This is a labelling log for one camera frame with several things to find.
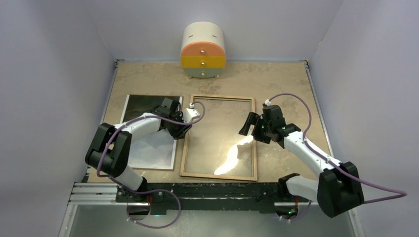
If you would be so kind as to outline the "glossy photo print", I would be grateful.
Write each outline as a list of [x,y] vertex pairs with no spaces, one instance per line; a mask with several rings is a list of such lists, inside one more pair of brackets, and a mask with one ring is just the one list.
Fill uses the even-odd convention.
[[[164,98],[182,102],[181,96],[127,95],[120,122],[134,119],[161,105]],[[137,169],[173,170],[176,142],[165,130],[133,140],[128,164]]]

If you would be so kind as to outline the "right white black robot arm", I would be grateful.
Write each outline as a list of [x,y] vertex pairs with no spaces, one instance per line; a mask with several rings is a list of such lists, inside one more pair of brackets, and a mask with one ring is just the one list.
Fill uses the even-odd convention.
[[316,175],[316,180],[292,173],[278,180],[277,194],[289,201],[300,196],[318,203],[328,217],[336,217],[365,202],[357,167],[322,151],[293,123],[286,123],[278,105],[264,106],[261,115],[249,112],[240,135],[269,144],[275,142],[299,158]]

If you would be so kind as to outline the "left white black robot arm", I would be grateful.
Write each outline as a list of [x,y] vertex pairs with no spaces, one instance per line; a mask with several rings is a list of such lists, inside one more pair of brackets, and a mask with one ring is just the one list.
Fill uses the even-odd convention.
[[136,118],[115,125],[100,124],[85,155],[86,164],[95,168],[99,177],[111,178],[128,189],[135,202],[145,200],[147,180],[128,163],[131,144],[161,130],[175,140],[183,139],[202,114],[194,103],[184,110],[180,106],[180,102],[165,98]]

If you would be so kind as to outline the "black wooden picture frame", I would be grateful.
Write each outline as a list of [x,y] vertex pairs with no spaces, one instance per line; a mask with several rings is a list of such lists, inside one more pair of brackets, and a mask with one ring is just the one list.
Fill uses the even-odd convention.
[[255,112],[255,99],[246,96],[193,94],[202,102],[203,118],[186,135],[180,176],[206,179],[257,181],[257,145],[247,131],[239,130]]

